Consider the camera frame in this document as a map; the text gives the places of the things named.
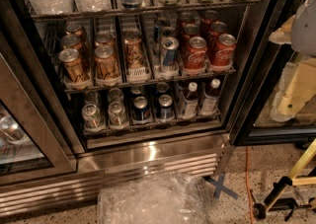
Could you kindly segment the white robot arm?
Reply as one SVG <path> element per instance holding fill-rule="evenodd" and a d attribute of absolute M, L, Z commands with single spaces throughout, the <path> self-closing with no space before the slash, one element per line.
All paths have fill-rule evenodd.
<path fill-rule="evenodd" d="M 305 0 L 296 14 L 269 36 L 275 44 L 290 44 L 303 55 L 284 67 L 271 118 L 285 122 L 294 118 L 316 95 L 316 0 Z"/>

